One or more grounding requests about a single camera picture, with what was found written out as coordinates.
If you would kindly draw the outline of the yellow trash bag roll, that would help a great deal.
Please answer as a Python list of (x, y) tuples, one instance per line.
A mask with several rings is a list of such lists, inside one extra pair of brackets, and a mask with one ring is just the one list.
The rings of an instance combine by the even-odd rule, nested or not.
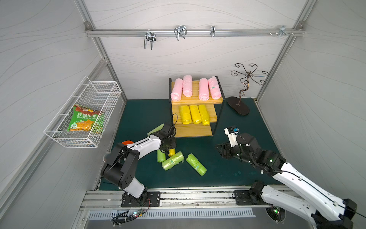
[(202, 123), (201, 115), (200, 115), (198, 106), (197, 105), (190, 105), (189, 108), (190, 108), (193, 123), (195, 125), (198, 125), (198, 124)]
[(169, 157), (172, 157), (172, 156), (174, 156), (175, 154), (176, 154), (176, 150), (175, 150), (175, 148), (169, 149), (169, 154), (168, 154), (168, 156), (169, 156)]
[(188, 124), (192, 123), (191, 112), (190, 112), (189, 106), (180, 106), (179, 111), (180, 111), (180, 117), (181, 117), (181, 121), (182, 121), (183, 125), (188, 125)]
[(209, 126), (210, 125), (210, 116), (209, 116), (208, 110), (206, 108), (206, 105), (201, 104), (198, 106), (198, 108), (199, 108), (199, 112), (201, 115), (202, 124), (204, 126)]

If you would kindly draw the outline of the pink trash bag roll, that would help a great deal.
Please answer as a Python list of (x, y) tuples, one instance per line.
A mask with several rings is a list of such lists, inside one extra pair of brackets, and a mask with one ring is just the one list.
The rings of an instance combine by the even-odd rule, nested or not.
[(171, 92), (171, 100), (172, 101), (180, 101), (181, 97), (182, 97), (182, 93), (183, 93), (183, 79), (178, 78), (176, 79), (176, 81), (174, 82), (174, 86), (172, 88), (172, 92)]
[(208, 86), (209, 86), (209, 91), (210, 91), (211, 97), (214, 100), (220, 99), (222, 94), (221, 94), (218, 80), (215, 76), (208, 79)]
[(192, 97), (193, 95), (193, 79), (191, 75), (183, 77), (183, 95), (185, 97)]
[(208, 80), (206, 78), (201, 78), (199, 81), (198, 97), (201, 101), (209, 100), (209, 87)]

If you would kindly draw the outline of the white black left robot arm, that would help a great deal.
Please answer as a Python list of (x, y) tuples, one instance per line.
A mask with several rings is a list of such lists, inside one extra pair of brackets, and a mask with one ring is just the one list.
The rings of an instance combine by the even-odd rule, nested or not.
[(148, 189), (135, 177), (138, 162), (153, 151), (161, 150), (169, 154), (170, 149), (176, 148), (175, 135), (175, 126), (161, 124), (140, 141), (131, 144), (118, 143), (105, 156), (101, 178), (144, 202)]

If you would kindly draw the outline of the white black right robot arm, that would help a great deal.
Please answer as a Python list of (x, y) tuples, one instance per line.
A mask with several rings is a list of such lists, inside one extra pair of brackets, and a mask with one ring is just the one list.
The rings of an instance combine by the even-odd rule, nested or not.
[(266, 203), (295, 214), (318, 229), (351, 229), (357, 204), (351, 199), (341, 199), (324, 190), (295, 169), (281, 155), (263, 150), (249, 134), (238, 128), (226, 128), (229, 141), (216, 145), (221, 157), (236, 158), (293, 190), (299, 197), (277, 191), (270, 185), (255, 182), (248, 194), (254, 204)]

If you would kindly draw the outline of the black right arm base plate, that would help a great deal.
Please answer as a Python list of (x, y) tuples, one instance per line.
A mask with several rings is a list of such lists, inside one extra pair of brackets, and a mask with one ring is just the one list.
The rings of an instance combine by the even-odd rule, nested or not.
[(232, 194), (232, 198), (237, 206), (266, 205), (260, 194), (260, 191), (254, 189), (235, 190)]

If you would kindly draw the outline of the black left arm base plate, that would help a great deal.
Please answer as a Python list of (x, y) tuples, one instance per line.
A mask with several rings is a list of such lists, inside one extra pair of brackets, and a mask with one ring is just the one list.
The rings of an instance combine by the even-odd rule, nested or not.
[(159, 207), (161, 193), (158, 191), (148, 191), (143, 193), (139, 198), (124, 193), (122, 194), (122, 208), (137, 208), (137, 207)]

